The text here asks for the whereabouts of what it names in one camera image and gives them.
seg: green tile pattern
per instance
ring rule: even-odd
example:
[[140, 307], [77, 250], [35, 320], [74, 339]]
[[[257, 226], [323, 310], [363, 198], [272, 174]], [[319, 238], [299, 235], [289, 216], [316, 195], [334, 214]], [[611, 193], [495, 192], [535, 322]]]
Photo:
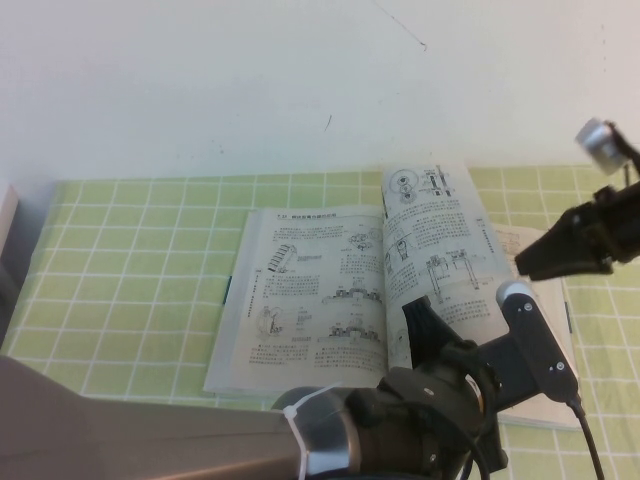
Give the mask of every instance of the green tile pattern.
[[[589, 166], [471, 175], [492, 221], [536, 228], [607, 183]], [[380, 205], [380, 179], [348, 172], [62, 183], [0, 351], [90, 397], [268, 408], [270, 398], [202, 393], [247, 213]], [[569, 279], [565, 293], [607, 478], [640, 478], [640, 263]], [[593, 477], [581, 433], [501, 430], [510, 463], [497, 479]]]

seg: white grid line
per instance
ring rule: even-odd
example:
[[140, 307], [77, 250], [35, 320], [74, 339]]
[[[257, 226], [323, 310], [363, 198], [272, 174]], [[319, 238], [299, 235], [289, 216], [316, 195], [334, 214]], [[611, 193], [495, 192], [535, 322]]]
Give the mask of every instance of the white grid line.
[[[35, 303], [35, 302], [52, 302], [52, 303], [70, 303], [71, 300], [60, 299], [60, 298], [26, 298], [22, 300], [23, 302]], [[87, 303], [87, 304], [111, 304], [116, 303], [118, 305], [191, 305], [191, 302], [185, 301], [176, 301], [176, 302], [134, 302], [129, 300], [75, 300], [73, 303]], [[199, 301], [201, 305], [212, 305], [214, 307], [222, 306], [221, 303], [217, 302], [209, 302], [209, 301]]]
[[[151, 192], [153, 191], [153, 186], [150, 185], [149, 186], [149, 191], [147, 192], [147, 202], [146, 205], [149, 204], [149, 201], [151, 200]], [[127, 258], [125, 259], [124, 262], [124, 267], [123, 267], [123, 272], [127, 271], [127, 268], [129, 266], [129, 262], [131, 261], [131, 257], [133, 254], [133, 248], [134, 245], [136, 243], [136, 240], [138, 239], [138, 234], [140, 233], [140, 224], [142, 223], [142, 219], [144, 218], [144, 216], [146, 215], [146, 208], [145, 210], [143, 210], [142, 212], [142, 216], [140, 217], [140, 223], [138, 224], [138, 229], [136, 230], [136, 232], [133, 235], [133, 242], [131, 243], [131, 249], [129, 249], [129, 252], [127, 253]], [[107, 316], [104, 319], [104, 323], [102, 324], [102, 328], [100, 328], [99, 330], [99, 335], [98, 335], [98, 343], [96, 344], [96, 347], [93, 351], [93, 355], [91, 357], [91, 360], [89, 361], [89, 368], [87, 370], [87, 374], [85, 375], [84, 378], [84, 382], [82, 382], [82, 387], [80, 389], [80, 394], [84, 394], [86, 389], [87, 389], [87, 385], [89, 384], [89, 379], [91, 378], [91, 374], [93, 372], [93, 366], [96, 363], [97, 357], [98, 357], [98, 352], [100, 351], [100, 347], [102, 346], [102, 340], [104, 338], [104, 334], [107, 330], [107, 326], [109, 325], [109, 321], [111, 320], [111, 316], [113, 314], [113, 308], [115, 305], [115, 299], [118, 298], [118, 295], [120, 294], [120, 289], [122, 288], [122, 283], [124, 281], [125, 275], [121, 274], [118, 275], [120, 278], [118, 280], [118, 285], [116, 286], [116, 290], [115, 293], [113, 294], [113, 299], [114, 301], [111, 302], [111, 304], [109, 305], [109, 310], [107, 311]]]
[[629, 349], [627, 336], [624, 334], [624, 329], [622, 328], [622, 321], [618, 316], [618, 307], [616, 305], [615, 299], [613, 298], [613, 293], [611, 292], [611, 287], [609, 286], [609, 280], [607, 279], [606, 282], [608, 286], [607, 291], [609, 293], [609, 300], [611, 301], [611, 305], [613, 306], [613, 313], [616, 316], [616, 321], [618, 322], [618, 328], [620, 329], [620, 332], [622, 332], [622, 343], [624, 344], [624, 348], [627, 351], [627, 358], [629, 359], [629, 363], [631, 364], [631, 370], [633, 371], [633, 376], [636, 382], [638, 382], [638, 372], [636, 370], [635, 362], [633, 361], [633, 356], [631, 355], [631, 349]]
[[[43, 252], [43, 251], [47, 251], [47, 250], [51, 250], [51, 251], [61, 251], [61, 252], [90, 252], [91, 249], [90, 248], [51, 248], [51, 247], [46, 247], [46, 248], [42, 248], [40, 250], [38, 250], [39, 252]], [[131, 248], [101, 248], [100, 252], [107, 252], [107, 253], [126, 253], [129, 250], [131, 250]], [[172, 254], [172, 253], [204, 253], [204, 254], [212, 254], [212, 253], [232, 253], [232, 254], [236, 254], [237, 251], [236, 250], [163, 250], [163, 249], [158, 249], [158, 250], [139, 250], [137, 248], [133, 248], [133, 252], [134, 253], [166, 253], [166, 254]], [[37, 275], [37, 274], [41, 274], [42, 272], [33, 272], [30, 273], [29, 275]]]
[[[60, 328], [55, 328], [55, 327], [24, 327], [24, 326], [20, 326], [20, 327], [13, 327], [13, 330], [25, 330], [25, 331], [29, 331], [29, 332], [58, 332], [58, 331], [60, 331]], [[69, 328], [69, 327], [65, 327], [64, 331], [65, 332], [75, 332], [75, 333], [98, 333], [98, 332], [100, 332], [100, 329], [99, 328]], [[134, 329], [125, 330], [125, 329], [110, 328], [108, 333], [139, 335], [139, 334], [144, 333], [144, 332], [145, 332], [145, 330], [134, 330]], [[183, 333], [187, 333], [189, 335], [211, 335], [211, 330], [189, 330], [189, 329], [186, 329], [186, 328], [178, 329], [178, 330], [154, 330], [154, 329], [150, 329], [150, 330], [146, 330], [146, 332], [157, 334], [157, 335], [176, 335], [176, 334], [183, 334]]]
[[[221, 192], [222, 192], [222, 186], [220, 186], [218, 188], [218, 198], [216, 200], [217, 203], [220, 203]], [[255, 200], [256, 200], [256, 188], [255, 188], [255, 184], [254, 184], [253, 196], [251, 198], [251, 208], [254, 208]], [[214, 225], [216, 224], [216, 215], [217, 215], [217, 213], [218, 213], [218, 210], [216, 210], [213, 213], [213, 220], [211, 222], [211, 230], [209, 231], [209, 238], [207, 239], [207, 245], [209, 245], [209, 243], [211, 243], [211, 239], [213, 238], [213, 232], [215, 231]], [[206, 263], [207, 263], [206, 261], [203, 261], [202, 265], [200, 266], [200, 276], [203, 277], [203, 278], [204, 278], [204, 270], [205, 270]], [[196, 306], [196, 302], [198, 301], [198, 297], [200, 295], [200, 287], [201, 286], [202, 286], [202, 281], [199, 281], [198, 285], [196, 287], [196, 291], [193, 294], [193, 302], [191, 304], [191, 309], [189, 310], [189, 317], [187, 319], [187, 327], [186, 327], [187, 330], [191, 329], [191, 321], [193, 320], [193, 312], [195, 310], [195, 306]], [[185, 348], [187, 346], [187, 339], [188, 338], [189, 338], [189, 336], [185, 334], [184, 338], [182, 339], [182, 346], [180, 347], [180, 356], [178, 357], [178, 367], [176, 368], [176, 373], [175, 373], [175, 375], [173, 377], [173, 382], [171, 384], [171, 393], [169, 394], [169, 403], [173, 403], [174, 397], [176, 395], [176, 388], [178, 387], [178, 379], [180, 378], [180, 367], [182, 366], [182, 360], [184, 358], [184, 353], [185, 353]]]
[[287, 208], [291, 208], [291, 185], [293, 181], [293, 175], [289, 175], [289, 182], [287, 183]]
[[[540, 169], [538, 167], [536, 167], [536, 180], [538, 182], [538, 195], [540, 195], [540, 199], [542, 201], [542, 210], [544, 211], [544, 215], [547, 219], [547, 226], [549, 226], [549, 213], [547, 212], [547, 204], [545, 203], [544, 195], [542, 194], [542, 181], [540, 178]], [[556, 455], [558, 456], [558, 462], [560, 463], [560, 472], [562, 474], [562, 480], [566, 480], [567, 475], [565, 473], [562, 455], [560, 454], [560, 445], [558, 444], [558, 435], [556, 433], [555, 428], [552, 428], [551, 431], [553, 432], [553, 444], [555, 446], [555, 452], [556, 452]]]
[[[43, 275], [42, 273], [33, 273], [30, 276], [39, 276], [39, 275]], [[197, 275], [197, 274], [192, 274], [192, 275], [177, 275], [177, 274], [166, 274], [166, 275], [160, 275], [160, 274], [146, 274], [146, 273], [127, 273], [126, 275], [124, 273], [68, 273], [68, 272], [49, 272], [47, 274], [50, 277], [82, 277], [82, 278], [122, 278], [122, 277], [127, 277], [127, 278], [229, 278], [229, 275], [223, 275], [221, 273], [203, 273], [202, 275]]]
[[113, 193], [111, 194], [111, 203], [107, 207], [107, 213], [104, 216], [104, 219], [102, 221], [102, 225], [100, 226], [100, 229], [98, 230], [98, 234], [96, 235], [96, 239], [93, 242], [93, 247], [91, 248], [91, 252], [89, 252], [89, 256], [87, 257], [87, 260], [85, 261], [86, 263], [84, 264], [84, 268], [82, 269], [82, 273], [79, 276], [78, 285], [76, 286], [75, 291], [73, 292], [73, 297], [71, 298], [71, 301], [69, 302], [69, 306], [67, 307], [67, 312], [66, 312], [66, 314], [64, 316], [64, 320], [62, 321], [62, 325], [60, 326], [60, 331], [58, 332], [58, 335], [56, 336], [56, 339], [53, 342], [53, 348], [51, 349], [51, 354], [49, 356], [49, 361], [47, 362], [47, 365], [44, 367], [44, 372], [43, 373], [45, 373], [45, 374], [49, 371], [49, 366], [51, 365], [51, 359], [55, 355], [56, 349], [58, 348], [58, 344], [60, 343], [60, 339], [62, 338], [62, 333], [64, 331], [64, 327], [66, 326], [67, 322], [69, 321], [69, 317], [71, 316], [71, 309], [73, 308], [73, 303], [78, 298], [78, 293], [80, 292], [80, 289], [82, 288], [82, 284], [84, 282], [84, 275], [87, 273], [89, 265], [91, 264], [91, 259], [93, 258], [93, 255], [94, 255], [94, 253], [96, 251], [96, 248], [98, 246], [98, 241], [100, 240], [100, 234], [102, 233], [102, 227], [106, 224], [107, 217], [109, 216], [109, 212], [111, 211], [112, 204], [113, 204], [113, 202], [114, 202], [114, 200], [116, 198], [116, 195], [118, 193], [118, 186], [119, 186], [119, 182], [116, 181], [116, 183], [115, 183], [115, 185], [113, 187]]
[[[187, 180], [185, 180], [183, 186], [182, 186], [182, 200], [180, 202], [180, 210], [178, 210], [178, 216], [176, 217], [176, 225], [175, 225], [175, 229], [173, 231], [173, 233], [171, 234], [171, 240], [169, 242], [169, 250], [171, 250], [171, 247], [173, 246], [173, 241], [176, 238], [176, 232], [178, 231], [178, 225], [180, 224], [180, 218], [182, 217], [182, 206], [184, 205], [185, 202], [185, 198], [187, 197]], [[164, 273], [167, 270], [167, 264], [169, 263], [169, 255], [167, 255], [164, 259], [164, 263], [162, 265], [162, 274], [161, 277], [164, 276]], [[131, 388], [133, 387], [133, 381], [134, 378], [136, 376], [136, 370], [137, 370], [137, 363], [140, 361], [140, 357], [142, 356], [142, 349], [144, 347], [144, 343], [146, 340], [146, 333], [149, 330], [149, 326], [151, 325], [151, 319], [153, 318], [153, 312], [155, 310], [155, 306], [156, 306], [156, 302], [158, 301], [158, 297], [160, 295], [160, 289], [162, 287], [162, 278], [160, 279], [160, 281], [158, 281], [158, 285], [156, 286], [156, 292], [153, 296], [153, 304], [151, 305], [151, 309], [149, 310], [149, 317], [147, 318], [147, 322], [145, 324], [144, 330], [145, 332], [142, 334], [142, 339], [140, 341], [140, 345], [138, 346], [138, 353], [136, 354], [136, 364], [134, 364], [133, 369], [131, 370], [131, 377], [129, 377], [129, 383], [127, 384], [127, 389], [125, 391], [125, 398], [129, 398], [129, 395], [131, 394]]]
[[[45, 227], [42, 228], [42, 230], [46, 230], [46, 229], [51, 229], [51, 228], [56, 228], [56, 227], [60, 227], [61, 225], [59, 224], [51, 224], [51, 225], [46, 225]], [[69, 224], [69, 227], [71, 228], [86, 228], [86, 229], [91, 229], [93, 230], [96, 225], [81, 225], [81, 224]], [[104, 226], [104, 230], [174, 230], [173, 227], [150, 227], [150, 226], [144, 226], [144, 225], [105, 225]], [[207, 227], [178, 227], [178, 230], [188, 230], [188, 231], [201, 231], [201, 232], [208, 232], [209, 229]], [[232, 231], [232, 232], [238, 232], [238, 231], [242, 231], [242, 228], [239, 227], [216, 227], [216, 230], [219, 231]]]
[[[76, 202], [78, 202], [80, 200], [80, 197], [82, 196], [82, 190], [84, 189], [84, 182], [80, 183], [80, 188], [78, 189], [78, 196], [76, 197]], [[62, 241], [62, 237], [64, 237], [64, 233], [66, 231], [67, 226], [69, 225], [69, 220], [71, 220], [71, 217], [73, 216], [75, 209], [71, 210], [71, 213], [69, 214], [69, 218], [67, 219], [67, 223], [62, 227], [62, 231], [60, 232], [60, 236], [58, 237], [58, 240], [56, 242], [56, 246], [60, 246], [60, 242]], [[51, 255], [51, 257], [49, 258], [49, 260], [47, 261], [47, 264], [44, 267], [44, 273], [46, 274], [46, 272], [49, 270], [49, 267], [51, 266], [51, 262], [53, 260], [53, 255]], [[42, 283], [44, 282], [44, 278], [45, 275], [42, 276], [42, 278], [40, 279], [40, 281], [38, 282], [38, 286], [35, 288], [34, 294], [33, 294], [33, 298], [37, 298], [38, 295], [40, 294], [40, 287], [42, 287]], [[21, 319], [22, 321], [26, 320], [27, 318], [29, 318], [29, 314], [31, 313], [31, 306], [32, 303], [29, 303], [27, 305], [27, 309], [25, 310], [24, 316]], [[13, 347], [16, 344], [16, 341], [18, 340], [18, 336], [16, 335], [15, 337], [13, 337], [13, 340], [11, 342], [11, 345], [9, 345], [9, 349], [7, 351], [7, 355], [11, 356], [11, 353], [13, 352]]]
[[500, 181], [502, 182], [502, 190], [501, 191], [502, 191], [502, 200], [504, 201], [505, 211], [504, 212], [493, 212], [493, 213], [500, 213], [500, 214], [506, 213], [507, 221], [509, 222], [509, 225], [511, 225], [511, 214], [509, 212], [509, 203], [507, 202], [507, 186], [506, 186], [506, 182], [504, 180], [504, 171], [502, 169], [500, 169]]
[[[513, 451], [511, 449], [511, 444], [509, 442], [509, 435], [507, 434], [507, 427], [504, 424], [499, 424], [498, 425], [498, 430], [502, 431], [502, 447], [504, 449], [504, 452], [507, 454], [507, 457], [510, 459], [511, 458], [511, 452]], [[513, 480], [515, 477], [513, 475], [513, 464], [512, 462], [509, 460], [507, 461], [507, 472], [509, 473], [509, 478], [511, 480]]]
[[[576, 171], [574, 168], [571, 168], [572, 174], [573, 174], [573, 181], [575, 183], [575, 187], [576, 189], [578, 188], [578, 179], [576, 177]], [[578, 200], [581, 202], [582, 198], [580, 196], [580, 193], [578, 192]], [[573, 306], [572, 300], [571, 300], [571, 295], [566, 295], [566, 301], [569, 304], [569, 310], [571, 312], [575, 311], [575, 308]], [[580, 322], [575, 322], [575, 331], [578, 335], [578, 342], [579, 345], [584, 345], [584, 342], [582, 341], [582, 333], [581, 333], [581, 326], [580, 326]], [[584, 351], [584, 349], [581, 349], [582, 351], [582, 360], [584, 361], [585, 364], [585, 368], [587, 369], [587, 376], [588, 377], [592, 377], [591, 375], [591, 367], [589, 366], [589, 360], [587, 359], [587, 355]], [[604, 440], [604, 446], [605, 446], [605, 452], [598, 452], [599, 454], [604, 453], [606, 456], [611, 457], [611, 444], [609, 443], [609, 434], [607, 432], [607, 429], [604, 425], [604, 420], [602, 417], [602, 409], [600, 408], [600, 402], [598, 401], [598, 396], [596, 394], [596, 389], [595, 386], [593, 384], [593, 382], [589, 382], [589, 385], [591, 386], [591, 395], [593, 395], [593, 403], [596, 407], [596, 411], [595, 411], [595, 417], [598, 419], [599, 423], [600, 423], [600, 428], [602, 429], [602, 438]], [[615, 466], [615, 462], [611, 461], [611, 464], [613, 465], [613, 475], [614, 477], [617, 479], [618, 478], [618, 472], [616, 470], [616, 466]]]

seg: table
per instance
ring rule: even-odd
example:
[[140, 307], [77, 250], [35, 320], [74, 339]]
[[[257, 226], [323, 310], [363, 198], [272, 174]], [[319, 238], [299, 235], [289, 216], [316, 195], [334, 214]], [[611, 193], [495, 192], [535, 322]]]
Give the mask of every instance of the table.
[[[542, 229], [604, 183], [591, 167], [471, 173], [493, 222]], [[247, 212], [354, 203], [380, 203], [378, 172], [65, 182], [1, 352], [93, 398], [268, 408], [201, 391]], [[640, 478], [639, 274], [565, 281], [607, 478]], [[581, 433], [501, 429], [495, 478], [592, 477]]]

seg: open book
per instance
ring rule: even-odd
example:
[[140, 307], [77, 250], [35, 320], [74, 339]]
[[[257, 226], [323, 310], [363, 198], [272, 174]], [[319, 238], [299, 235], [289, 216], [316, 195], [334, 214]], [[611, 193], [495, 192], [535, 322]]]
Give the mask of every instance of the open book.
[[374, 387], [411, 368], [402, 306], [424, 295], [462, 338], [508, 331], [495, 293], [513, 274], [466, 168], [396, 168], [382, 193], [383, 208], [250, 213], [206, 391]]

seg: white wall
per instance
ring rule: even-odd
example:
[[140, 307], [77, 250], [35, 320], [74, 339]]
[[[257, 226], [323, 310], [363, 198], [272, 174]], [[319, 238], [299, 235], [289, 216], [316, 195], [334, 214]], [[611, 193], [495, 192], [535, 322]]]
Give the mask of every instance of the white wall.
[[41, 218], [25, 192], [42, 179], [583, 161], [572, 139], [590, 116], [640, 137], [639, 14], [633, 0], [1, 0], [1, 174]]

